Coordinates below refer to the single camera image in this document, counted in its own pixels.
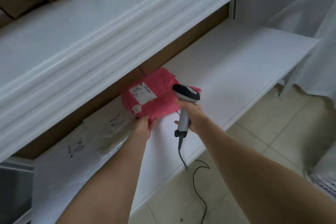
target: left arm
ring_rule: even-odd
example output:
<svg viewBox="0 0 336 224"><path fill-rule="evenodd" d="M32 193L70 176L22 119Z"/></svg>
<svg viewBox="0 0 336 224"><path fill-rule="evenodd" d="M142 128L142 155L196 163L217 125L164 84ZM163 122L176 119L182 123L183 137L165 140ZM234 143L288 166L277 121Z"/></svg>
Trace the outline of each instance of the left arm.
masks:
<svg viewBox="0 0 336 224"><path fill-rule="evenodd" d="M128 223L152 126L148 117L137 122L124 145L87 181L56 224Z"/></svg>

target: pink package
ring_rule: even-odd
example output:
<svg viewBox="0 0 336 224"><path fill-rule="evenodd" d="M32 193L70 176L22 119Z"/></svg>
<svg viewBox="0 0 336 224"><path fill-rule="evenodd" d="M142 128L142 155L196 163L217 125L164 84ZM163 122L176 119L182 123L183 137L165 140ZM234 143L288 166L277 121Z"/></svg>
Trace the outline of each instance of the pink package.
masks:
<svg viewBox="0 0 336 224"><path fill-rule="evenodd" d="M150 120L177 112L176 95L172 87L179 83L176 77L165 68L159 68L145 78L128 86L121 93L122 105L138 118L148 115ZM191 87L198 93L199 88Z"/></svg>

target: handheld scanner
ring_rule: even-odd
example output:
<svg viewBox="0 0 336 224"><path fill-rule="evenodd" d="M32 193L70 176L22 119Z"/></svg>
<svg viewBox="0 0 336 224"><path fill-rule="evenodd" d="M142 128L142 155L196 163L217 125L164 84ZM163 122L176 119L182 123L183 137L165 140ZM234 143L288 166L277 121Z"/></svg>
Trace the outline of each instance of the handheld scanner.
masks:
<svg viewBox="0 0 336 224"><path fill-rule="evenodd" d="M192 88L181 85L181 84L174 84L173 85L173 92L175 95L180 99L191 103L196 103L200 100L200 94L193 90ZM190 119L187 114L187 110L185 108L181 108L180 111L180 120L178 123L177 130L175 130L175 137L179 137L183 139L187 136L188 129L190 125Z"/></svg>

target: barcode scanner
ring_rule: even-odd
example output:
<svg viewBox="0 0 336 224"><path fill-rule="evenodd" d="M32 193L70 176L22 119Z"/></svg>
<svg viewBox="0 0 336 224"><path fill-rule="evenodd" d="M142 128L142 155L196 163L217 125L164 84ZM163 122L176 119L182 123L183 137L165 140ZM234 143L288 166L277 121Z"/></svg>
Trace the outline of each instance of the barcode scanner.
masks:
<svg viewBox="0 0 336 224"><path fill-rule="evenodd" d="M185 86L185 85L174 84L172 89L175 95L180 100L184 100L184 101L191 102L191 103L196 103L201 98L200 94L196 90L193 90L192 88ZM183 161L180 150L181 150L181 146L183 143L183 138L187 136L189 125L190 125L190 118L188 117L187 110L184 107L182 107L180 111L180 120L178 122L178 127L177 127L177 130L175 130L175 137L179 138L178 153L186 168L187 168L187 165Z"/></svg>

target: hand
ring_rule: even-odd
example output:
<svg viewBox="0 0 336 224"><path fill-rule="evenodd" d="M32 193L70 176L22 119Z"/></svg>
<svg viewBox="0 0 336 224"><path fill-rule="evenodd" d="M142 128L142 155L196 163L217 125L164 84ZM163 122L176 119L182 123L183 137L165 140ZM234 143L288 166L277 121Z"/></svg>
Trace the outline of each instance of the hand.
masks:
<svg viewBox="0 0 336 224"><path fill-rule="evenodd" d="M191 120L189 128L192 132L197 133L197 129L207 123L208 120L210 120L209 117L203 112L200 105L179 99L176 99L176 103L180 107L184 107L187 110L187 114Z"/></svg>
<svg viewBox="0 0 336 224"><path fill-rule="evenodd" d="M135 133L140 133L141 135L144 135L146 140L151 137L153 126L157 123L157 118L155 118L152 122L149 122L148 120L149 116L145 116L137 120L134 130Z"/></svg>

